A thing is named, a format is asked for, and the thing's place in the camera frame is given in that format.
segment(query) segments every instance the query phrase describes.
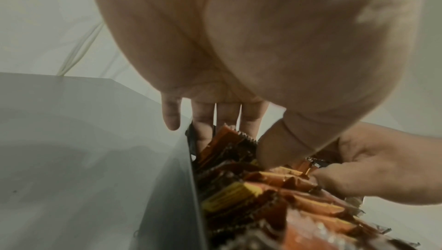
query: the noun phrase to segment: hand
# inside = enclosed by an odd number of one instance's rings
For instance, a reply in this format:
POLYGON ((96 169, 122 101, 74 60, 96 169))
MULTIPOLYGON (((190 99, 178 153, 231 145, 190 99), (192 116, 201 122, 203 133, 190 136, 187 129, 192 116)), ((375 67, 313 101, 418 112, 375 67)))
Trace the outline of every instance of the hand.
POLYGON ((256 136, 267 101, 287 109, 262 137, 265 167, 309 156, 377 106, 407 62, 420 0, 96 0, 130 63, 179 127, 192 100, 198 147, 217 125, 256 136))
POLYGON ((442 139, 361 122, 318 158, 343 162, 312 173, 325 189, 342 196, 442 203, 442 139))

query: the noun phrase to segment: cable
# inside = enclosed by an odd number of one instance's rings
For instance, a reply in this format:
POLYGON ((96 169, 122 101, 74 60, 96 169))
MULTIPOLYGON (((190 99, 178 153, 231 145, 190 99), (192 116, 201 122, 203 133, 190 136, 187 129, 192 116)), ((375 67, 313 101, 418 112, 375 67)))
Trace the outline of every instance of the cable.
POLYGON ((95 41, 95 39, 100 34, 101 30, 104 27, 104 22, 100 21, 98 24, 94 25, 75 45, 75 47, 70 51, 68 57, 63 62, 63 65, 61 66, 60 70, 58 71, 58 76, 64 76, 68 71, 70 71, 80 60, 86 55, 89 48, 95 41), (86 44, 85 48, 83 49, 82 53, 77 57, 77 54, 83 47, 83 45, 86 43, 86 41, 90 38, 90 41, 86 44))

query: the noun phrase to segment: white wall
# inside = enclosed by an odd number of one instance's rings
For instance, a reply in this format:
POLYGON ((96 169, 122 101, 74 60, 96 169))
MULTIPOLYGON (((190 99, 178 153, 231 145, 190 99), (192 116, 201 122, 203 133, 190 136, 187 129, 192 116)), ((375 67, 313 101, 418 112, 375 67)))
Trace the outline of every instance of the white wall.
MULTIPOLYGON (((442 5, 428 0, 415 64, 397 91, 364 120, 409 132, 442 136, 442 5)), ((0 71, 57 73, 75 42, 101 20, 93 0, 0 0, 0 71)), ((131 68, 104 28, 85 58, 68 76, 113 78, 156 101, 154 90, 131 68)), ((182 107, 191 116, 190 104, 182 107)), ((260 134, 282 115, 271 106, 260 134)), ((442 228, 442 208, 411 208, 372 200, 370 207, 410 225, 430 241, 442 245, 436 229, 442 228)))

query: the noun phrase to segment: pile of snacks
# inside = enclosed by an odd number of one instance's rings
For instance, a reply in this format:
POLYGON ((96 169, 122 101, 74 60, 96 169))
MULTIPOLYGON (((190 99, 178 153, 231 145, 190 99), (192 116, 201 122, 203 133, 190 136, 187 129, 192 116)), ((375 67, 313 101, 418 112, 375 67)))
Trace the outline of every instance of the pile of snacks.
POLYGON ((413 245, 364 222, 309 177, 317 162, 263 171, 257 142, 224 126, 193 162, 210 244, 222 250, 396 250, 413 245))

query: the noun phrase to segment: gray surface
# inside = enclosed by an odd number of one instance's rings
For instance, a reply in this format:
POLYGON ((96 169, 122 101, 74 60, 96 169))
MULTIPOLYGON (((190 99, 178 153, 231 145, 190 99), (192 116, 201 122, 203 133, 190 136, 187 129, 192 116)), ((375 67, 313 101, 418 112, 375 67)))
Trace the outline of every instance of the gray surface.
POLYGON ((183 134, 165 128, 158 103, 112 80, 0 74, 0 249, 129 249, 183 134))

